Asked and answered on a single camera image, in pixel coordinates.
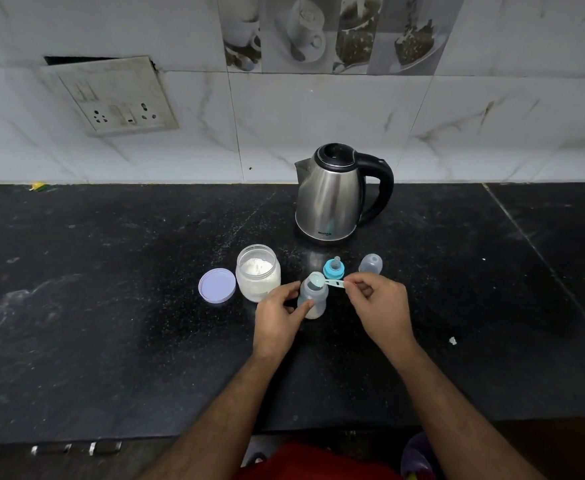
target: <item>power outlet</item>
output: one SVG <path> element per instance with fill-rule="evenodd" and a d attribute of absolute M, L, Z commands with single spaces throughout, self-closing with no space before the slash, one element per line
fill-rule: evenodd
<path fill-rule="evenodd" d="M 58 76 L 83 116 L 88 134 L 104 136 L 178 127 L 147 57 L 45 69 Z"/>

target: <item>left hand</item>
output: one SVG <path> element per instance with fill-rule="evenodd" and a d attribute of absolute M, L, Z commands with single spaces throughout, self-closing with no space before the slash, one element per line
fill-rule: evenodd
<path fill-rule="evenodd" d="M 299 296 L 301 282 L 281 285 L 268 293 L 256 306 L 253 355 L 276 361 L 277 365 L 288 353 L 294 337 L 306 314 L 314 306 L 307 300 L 296 310 L 283 306 L 287 299 Z"/>

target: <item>kettle handle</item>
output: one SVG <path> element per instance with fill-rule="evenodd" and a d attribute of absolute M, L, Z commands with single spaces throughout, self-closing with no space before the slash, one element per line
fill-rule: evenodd
<path fill-rule="evenodd" d="M 369 209 L 362 211 L 361 217 L 359 218 L 359 224 L 361 225 L 377 217 L 388 204 L 395 184 L 395 176 L 392 173 L 390 165 L 380 158 L 357 152 L 356 161 L 362 176 L 379 179 L 379 195 L 377 195 L 377 199 Z M 365 178 L 362 178 L 362 181 L 366 185 Z"/>

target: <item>purple lid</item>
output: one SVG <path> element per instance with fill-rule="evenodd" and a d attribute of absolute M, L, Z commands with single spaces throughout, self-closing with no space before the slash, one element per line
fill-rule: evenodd
<path fill-rule="evenodd" d="M 208 303 L 223 303 L 235 292 L 235 275 L 222 267 L 211 269 L 199 280 L 199 294 Z"/>

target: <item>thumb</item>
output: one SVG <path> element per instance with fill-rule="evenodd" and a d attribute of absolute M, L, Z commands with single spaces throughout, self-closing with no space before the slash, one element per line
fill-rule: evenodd
<path fill-rule="evenodd" d="M 350 298 L 350 303 L 352 303 L 355 311 L 359 314 L 360 310 L 368 306 L 368 299 L 361 293 L 359 286 L 350 281 L 344 281 L 344 288 L 348 298 Z"/>
<path fill-rule="evenodd" d="M 313 306 L 315 306 L 315 300 L 307 299 L 300 306 L 298 306 L 297 309 L 293 311 L 293 313 L 290 314 L 290 317 L 297 324 L 301 324 Z"/>

